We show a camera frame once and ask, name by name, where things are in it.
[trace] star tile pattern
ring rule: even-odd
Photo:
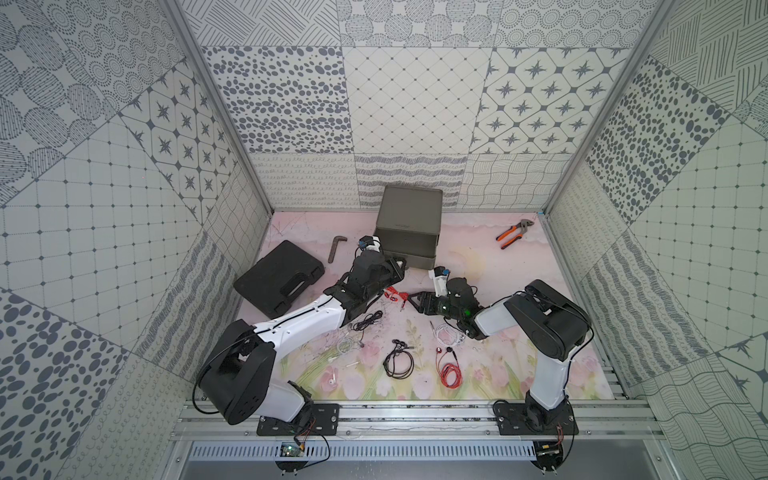
[[[3,210],[0,281],[130,348],[200,224],[120,118]]]
[[[118,114],[200,224],[235,158],[208,98],[184,59]]]
[[[729,118],[631,226],[718,349],[768,332],[766,147]]]
[[[571,155],[470,155],[457,208],[539,210],[558,185]]]
[[[466,154],[488,52],[347,48],[356,154]]]
[[[494,48],[471,152],[573,154],[629,52],[623,48]]]
[[[742,340],[717,353],[736,386],[768,423],[768,332]]]

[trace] pliers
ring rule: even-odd
[[[515,233],[515,235],[509,241],[507,241],[502,245],[502,250],[504,250],[505,248],[512,245],[514,242],[520,240],[523,237],[523,233],[527,232],[528,227],[530,227],[531,225],[533,225],[533,222],[531,220],[521,220],[520,223],[518,223],[517,225],[512,225],[511,227],[509,227],[509,230],[505,231],[504,233],[496,237],[496,241],[497,242],[501,241],[504,239],[504,237],[506,237],[510,233]]]

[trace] wavy line pattern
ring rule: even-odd
[[[467,157],[449,155],[355,155],[361,207],[378,207],[387,184],[442,190],[442,206],[456,207]]]
[[[582,287],[615,359],[639,383],[711,353],[683,307],[628,230],[596,262]]]
[[[192,381],[208,353],[200,344],[218,338],[237,311],[239,296],[232,289],[223,291],[235,278],[227,258],[203,230],[135,352]]]
[[[763,478],[768,427],[710,355],[642,382],[688,478]]]

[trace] gray storage box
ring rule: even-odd
[[[442,221],[442,190],[387,185],[376,218],[385,253],[406,259],[406,266],[435,268]]]

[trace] metal vent grille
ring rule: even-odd
[[[190,460],[212,461],[318,461],[328,455],[321,439],[306,443],[306,455],[299,458],[281,457],[281,441],[195,442]],[[533,442],[527,440],[376,440],[330,442],[335,461],[375,460],[535,460]]]

